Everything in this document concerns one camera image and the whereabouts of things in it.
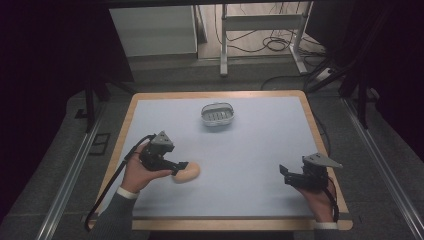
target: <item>finger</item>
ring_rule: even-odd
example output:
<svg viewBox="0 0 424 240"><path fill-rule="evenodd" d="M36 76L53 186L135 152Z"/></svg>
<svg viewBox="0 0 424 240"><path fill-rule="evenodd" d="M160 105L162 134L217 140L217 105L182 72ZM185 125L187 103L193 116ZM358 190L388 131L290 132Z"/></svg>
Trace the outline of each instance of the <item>finger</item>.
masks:
<svg viewBox="0 0 424 240"><path fill-rule="evenodd" d="M149 179L153 180L156 178L163 178L166 176L169 176L172 174L171 170L160 170L160 171L153 171L153 172L149 172Z"/></svg>
<svg viewBox="0 0 424 240"><path fill-rule="evenodd" d="M135 150L135 152L141 153L141 151L143 150L143 148L147 145L147 143L143 143L138 145L137 149Z"/></svg>

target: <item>cable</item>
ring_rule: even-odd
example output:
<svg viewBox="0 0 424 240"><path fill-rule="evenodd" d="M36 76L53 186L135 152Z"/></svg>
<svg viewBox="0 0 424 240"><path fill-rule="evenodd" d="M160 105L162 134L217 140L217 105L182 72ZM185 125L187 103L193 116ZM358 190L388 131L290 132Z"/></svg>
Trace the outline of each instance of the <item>cable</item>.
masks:
<svg viewBox="0 0 424 240"><path fill-rule="evenodd" d="M327 155L330 156L331 155L331 142L330 142L330 137L328 136L328 132L327 132L327 127L321 122L321 120L318 118L318 116L315 114L314 111L312 111L312 115L314 116L315 120L317 120L318 124L320 125L323 133L320 135L324 135L325 139L327 140Z"/></svg>
<svg viewBox="0 0 424 240"><path fill-rule="evenodd" d="M314 70L314 71L312 71L312 72L310 72L310 73L307 73L307 74L303 74L303 75L293 75L293 76L289 76L289 75L280 75L280 76L275 76L275 77L271 77L271 78L268 78L267 80L265 80L262 84L261 84L261 87L260 87L260 90L262 91L262 90L264 90L264 86L267 84L267 83L269 83L269 82L271 82L272 80L275 80L275 79L278 79L278 78L287 78L287 77L293 77L293 78L298 78L298 77L300 77L300 78L304 78L304 77L310 77L310 76L313 76L313 75L316 75L316 73L317 72L319 72L319 71L321 71L322 70L322 67L320 67L321 65L324 65L324 66L327 66L327 64L329 63L329 61L330 61L330 59L328 59L328 58L325 58L318 66L317 66L317 68ZM306 79L305 80L305 82L304 82L304 85L303 85L303 91L304 91L304 89L305 89L305 84L306 84L306 82L307 81L310 81L309 80L309 78L308 79Z"/></svg>
<svg viewBox="0 0 424 240"><path fill-rule="evenodd" d="M311 41L311 40L308 40L308 39L306 39L306 38L302 38L302 40L304 40L304 41L306 41L306 42L310 42L310 43L313 43L313 44L316 44L316 45L320 45L320 46L323 46L321 43L318 43L318 42L313 42L313 41Z"/></svg>
<svg viewBox="0 0 424 240"><path fill-rule="evenodd" d="M85 219L85 222L84 222L84 227L85 227L85 230L87 232L90 232L90 230L91 230L90 229L90 226L89 226L89 222L90 222L91 217L93 216L93 214L97 210L97 208L100 206L100 203L105 198L107 192L109 191L109 189L112 186L112 184L115 182L116 178L122 172L122 169L125 167L125 165L127 165L128 160L130 159L130 157L132 156L132 154L135 152L135 150L137 149L137 147L140 144L142 144L146 139L153 139L154 137L155 137L155 135L147 135L147 136L145 136L134 147L132 147L132 149L130 150L130 152L125 156L124 160L121 162L121 164L119 165L118 169L116 169L116 171L113 174L112 178L107 183L107 185L106 185L105 189L103 190L102 194L100 195L99 199L97 199L96 203L94 204L94 206L91 208L90 212L88 213L87 218Z"/></svg>

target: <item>dark background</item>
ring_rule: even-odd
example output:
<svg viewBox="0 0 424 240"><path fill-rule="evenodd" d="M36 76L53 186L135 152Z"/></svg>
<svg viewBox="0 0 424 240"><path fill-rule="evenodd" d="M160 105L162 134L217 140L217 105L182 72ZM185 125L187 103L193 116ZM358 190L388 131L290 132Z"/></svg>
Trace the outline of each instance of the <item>dark background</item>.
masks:
<svg viewBox="0 0 424 240"><path fill-rule="evenodd" d="M133 81L107 8L9 1L0 13L0 215L50 146L67 100L99 73Z"/></svg>

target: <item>black cable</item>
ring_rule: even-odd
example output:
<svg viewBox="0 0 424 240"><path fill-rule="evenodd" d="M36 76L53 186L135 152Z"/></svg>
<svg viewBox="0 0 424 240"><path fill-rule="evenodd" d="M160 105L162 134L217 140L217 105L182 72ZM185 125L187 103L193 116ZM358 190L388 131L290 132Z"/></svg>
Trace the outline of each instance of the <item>black cable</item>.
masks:
<svg viewBox="0 0 424 240"><path fill-rule="evenodd" d="M99 199L97 199L96 203L94 204L94 206L91 208L90 212L88 213L87 218L85 219L85 222L84 222L84 227L85 227L85 230L87 232L90 232L90 230L91 230L90 229L90 226L89 226L89 222L90 222L91 217L93 216L93 214L97 210L97 208L100 206L100 203L105 198L107 192L109 191L109 189L112 186L112 184L115 182L116 178L122 172L122 169L125 167L125 165L127 165L128 160L130 159L130 157L132 156L132 154L135 152L135 150L137 149L137 147L140 144L142 144L146 139L153 139L154 137L155 137L155 135L147 135L147 136L145 136L134 147L132 147L132 149L130 150L130 152L125 156L124 160L121 162L121 164L119 165L118 169L116 169L116 171L113 174L112 178L107 183L107 185L106 185L105 189L103 190L102 194L100 195Z"/></svg>
<svg viewBox="0 0 424 240"><path fill-rule="evenodd" d="M334 189L336 189L334 182L330 178L328 178L328 179L333 184ZM331 202L331 205L333 206L333 210L334 210L333 221L334 222L339 221L340 210L339 210L339 206L337 205L337 193L336 193L336 197L334 197L327 188L323 188L322 190L324 191L325 195L327 195L328 199Z"/></svg>
<svg viewBox="0 0 424 240"><path fill-rule="evenodd" d="M330 60L328 59L328 58L326 58L326 59L324 59L318 66L318 68L316 68L314 71L312 71L312 72L310 72L310 73L307 73L307 74L303 74L303 75L294 75L294 76L289 76L289 75L281 75L281 76L275 76L275 77L271 77L271 78L268 78L267 80L265 80L262 84L261 84L261 87L260 87L260 90L262 91L262 90L264 90L264 86L267 84L267 83L269 83L270 81L272 81L272 80L274 80L274 79L278 79L278 78L287 78L287 77L293 77L293 78L297 78L297 77L301 77L301 78L305 78L305 77L309 77L309 76L312 76L312 75L316 75L316 73L317 72L319 72L319 71L321 71L322 70L322 68L320 67L322 64L323 64L323 62L329 62Z"/></svg>
<svg viewBox="0 0 424 240"><path fill-rule="evenodd" d="M327 132L327 127L321 122L321 120L318 118L318 116L315 114L314 111L312 111L312 115L314 116L314 118L317 120L318 124L320 125L323 134L320 133L320 135L325 135L325 139L327 140L327 155L330 156L331 155L331 142L330 142L330 137L328 136L328 132Z"/></svg>
<svg viewBox="0 0 424 240"><path fill-rule="evenodd" d="M304 40L304 41L306 41L306 42L310 42L310 43L313 43L313 44L316 44L316 45L320 45L320 46L323 46L321 43L318 43L318 42L313 42L313 41L311 41L311 40L308 40L308 39L306 39L306 38L302 38L302 40Z"/></svg>

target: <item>human hand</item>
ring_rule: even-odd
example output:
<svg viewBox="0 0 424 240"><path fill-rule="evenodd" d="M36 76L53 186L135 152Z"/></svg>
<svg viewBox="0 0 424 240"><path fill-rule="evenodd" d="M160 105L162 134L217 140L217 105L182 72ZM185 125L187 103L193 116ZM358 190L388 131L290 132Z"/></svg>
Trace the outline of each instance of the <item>human hand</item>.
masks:
<svg viewBox="0 0 424 240"><path fill-rule="evenodd" d="M137 147L131 158L128 160L125 168L124 179L122 180L121 188L132 192L138 193L141 189L145 188L150 181L156 178L162 178L171 175L171 170L149 171L139 160L139 154L146 144Z"/></svg>
<svg viewBox="0 0 424 240"><path fill-rule="evenodd" d="M330 178L328 180L328 191L336 196L336 189ZM301 188L296 188L303 197L308 201L309 208L314 214L315 220L317 222L333 222L333 206L330 202L330 199L322 190L306 190Z"/></svg>

